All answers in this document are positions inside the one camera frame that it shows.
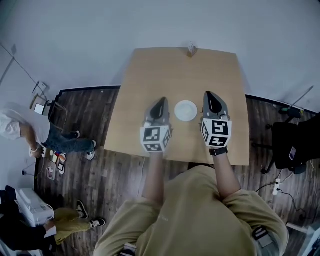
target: seated person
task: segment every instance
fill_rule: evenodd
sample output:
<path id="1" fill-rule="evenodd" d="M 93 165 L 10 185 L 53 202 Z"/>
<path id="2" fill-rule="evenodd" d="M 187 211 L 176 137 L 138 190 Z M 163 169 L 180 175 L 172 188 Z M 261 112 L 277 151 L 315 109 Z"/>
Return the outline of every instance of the seated person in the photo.
<path id="1" fill-rule="evenodd" d="M 77 209 L 59 208 L 54 211 L 54 220 L 44 225 L 30 227 L 19 213 L 14 198 L 0 204 L 0 239 L 13 251 L 55 251 L 56 245 L 76 232 L 102 227 L 106 221 L 102 218 L 87 221 L 88 213 L 79 200 Z M 56 235 L 44 238 L 47 231 L 56 227 Z"/>
<path id="2" fill-rule="evenodd" d="M 151 153 L 142 197 L 122 205 L 93 255 L 120 255 L 126 243 L 137 256 L 283 255 L 283 221 L 256 192 L 241 189 L 227 153 L 213 160 L 215 169 L 197 166 L 164 186 L 163 153 Z"/>
<path id="3" fill-rule="evenodd" d="M 0 135 L 9 140 L 24 138 L 35 158 L 43 153 L 41 145 L 60 153 L 86 152 L 88 160 L 95 157 L 94 140 L 79 138 L 79 131 L 61 134 L 47 116 L 16 103 L 0 110 Z"/>

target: bracelet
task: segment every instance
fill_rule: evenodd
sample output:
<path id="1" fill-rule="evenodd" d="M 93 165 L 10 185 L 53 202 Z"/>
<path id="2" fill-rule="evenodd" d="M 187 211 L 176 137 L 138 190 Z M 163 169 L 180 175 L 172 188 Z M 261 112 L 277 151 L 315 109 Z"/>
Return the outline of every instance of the bracelet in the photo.
<path id="1" fill-rule="evenodd" d="M 36 153 L 39 149 L 40 149 L 40 147 L 37 147 L 36 150 L 31 149 L 31 153 Z"/>

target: white t-shirt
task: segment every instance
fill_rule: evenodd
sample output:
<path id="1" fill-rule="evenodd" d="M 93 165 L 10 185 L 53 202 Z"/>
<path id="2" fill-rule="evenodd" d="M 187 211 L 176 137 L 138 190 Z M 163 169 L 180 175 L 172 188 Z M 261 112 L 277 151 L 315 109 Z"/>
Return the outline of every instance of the white t-shirt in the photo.
<path id="1" fill-rule="evenodd" d="M 45 143 L 49 136 L 50 122 L 47 116 L 16 103 L 8 103 L 0 110 L 0 135 L 16 140 L 21 137 L 20 123 L 32 126 L 35 140 Z"/>

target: wooden table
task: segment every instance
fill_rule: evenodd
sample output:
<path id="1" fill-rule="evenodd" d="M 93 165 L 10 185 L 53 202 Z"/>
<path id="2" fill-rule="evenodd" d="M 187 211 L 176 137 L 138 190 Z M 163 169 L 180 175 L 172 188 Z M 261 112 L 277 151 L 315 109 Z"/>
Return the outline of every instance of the wooden table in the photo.
<path id="1" fill-rule="evenodd" d="M 237 56 L 233 53 L 198 49 L 187 57 L 183 48 L 136 49 L 125 72 L 107 132 L 106 150 L 148 156 L 140 144 L 139 130 L 146 109 L 161 97 L 169 102 L 172 139 L 167 160 L 213 163 L 200 132 L 205 91 L 219 95 L 227 104 L 232 121 L 228 144 L 230 163 L 249 165 L 249 120 Z M 178 102 L 196 104 L 198 114 L 190 122 L 177 119 Z"/>

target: man in white shirt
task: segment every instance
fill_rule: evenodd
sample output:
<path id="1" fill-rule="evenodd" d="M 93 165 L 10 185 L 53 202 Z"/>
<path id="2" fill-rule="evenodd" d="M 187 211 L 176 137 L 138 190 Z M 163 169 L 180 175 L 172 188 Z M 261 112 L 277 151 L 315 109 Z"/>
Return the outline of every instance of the man in white shirt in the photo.
<path id="1" fill-rule="evenodd" d="M 88 160 L 95 157 L 94 140 L 80 139 L 79 131 L 61 134 L 47 116 L 16 103 L 0 110 L 0 135 L 9 140 L 25 138 L 35 158 L 41 157 L 42 146 L 60 153 L 86 152 Z"/>

